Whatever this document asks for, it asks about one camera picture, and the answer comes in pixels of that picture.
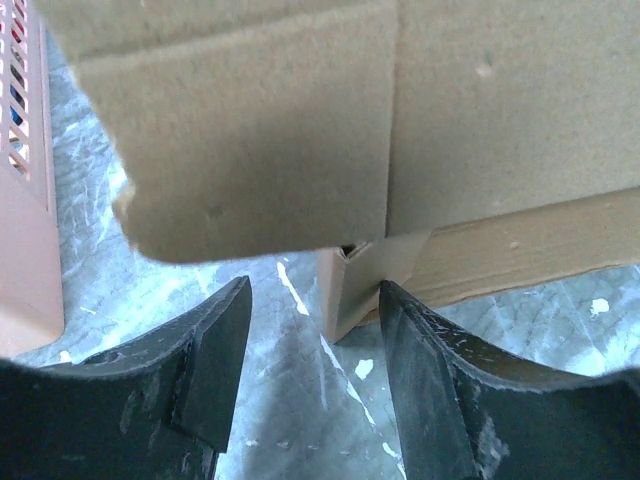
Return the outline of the brown cardboard box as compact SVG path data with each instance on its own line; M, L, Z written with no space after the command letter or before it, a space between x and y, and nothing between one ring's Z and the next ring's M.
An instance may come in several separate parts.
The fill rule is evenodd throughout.
M38 1L165 263L316 251L325 331L639 259L635 1Z

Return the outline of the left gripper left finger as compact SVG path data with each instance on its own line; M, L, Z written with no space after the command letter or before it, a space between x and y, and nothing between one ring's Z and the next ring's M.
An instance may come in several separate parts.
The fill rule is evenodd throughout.
M248 277L84 361L1 364L5 479L211 479L229 444Z

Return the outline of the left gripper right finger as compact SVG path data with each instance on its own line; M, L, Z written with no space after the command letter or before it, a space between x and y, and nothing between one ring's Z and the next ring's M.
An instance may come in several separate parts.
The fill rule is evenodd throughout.
M410 479L635 479L639 372L587 377L511 354L384 281L379 313Z

